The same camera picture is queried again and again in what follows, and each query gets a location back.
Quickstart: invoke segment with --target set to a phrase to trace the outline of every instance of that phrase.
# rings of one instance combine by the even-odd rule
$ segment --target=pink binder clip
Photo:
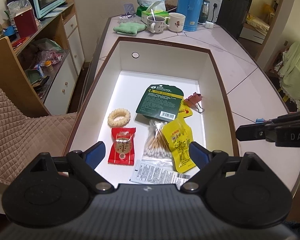
[[[194,92],[193,95],[189,96],[187,99],[184,100],[184,104],[191,108],[196,108],[199,113],[202,113],[204,109],[198,104],[201,100],[202,100],[202,95]]]

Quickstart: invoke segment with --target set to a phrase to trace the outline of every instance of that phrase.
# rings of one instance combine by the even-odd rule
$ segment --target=barcode
[[[177,174],[177,178],[182,178],[182,179],[190,179],[190,175],[186,175],[186,174],[181,174],[181,173],[178,173]]]
[[[174,120],[176,115],[161,111],[160,117],[164,117],[164,118],[167,118],[167,119],[170,119],[170,120]]]

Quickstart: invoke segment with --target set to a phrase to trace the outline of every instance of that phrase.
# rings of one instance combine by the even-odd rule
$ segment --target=yellow packet
[[[189,156],[189,145],[193,141],[192,130],[179,116],[162,128],[172,153],[177,172],[184,173],[195,167]]]
[[[193,115],[192,110],[190,109],[190,107],[183,104],[183,99],[182,99],[181,104],[180,104],[180,108],[179,108],[179,112],[178,112],[178,116],[186,118],[186,117],[191,116],[191,115]]]

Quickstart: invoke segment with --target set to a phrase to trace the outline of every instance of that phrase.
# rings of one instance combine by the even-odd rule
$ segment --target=tiled tabletop
[[[113,17],[97,63],[96,74],[104,59],[117,40],[113,31],[118,26]],[[220,26],[213,29],[198,26],[195,32],[180,33],[164,30],[162,33],[139,32],[137,38],[171,41],[210,49],[217,63],[233,113],[235,127],[254,123],[257,118],[266,120],[287,114],[287,110],[277,92],[246,51]],[[300,179],[300,148],[275,147],[266,141],[239,143],[240,154],[246,151],[257,153],[278,175],[291,191],[295,191]]]

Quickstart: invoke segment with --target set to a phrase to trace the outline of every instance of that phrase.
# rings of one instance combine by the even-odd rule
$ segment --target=beige scrunchie
[[[115,121],[114,119],[123,116],[124,118]],[[118,108],[113,110],[108,116],[108,125],[114,127],[120,127],[126,125],[130,121],[131,115],[127,109]]]

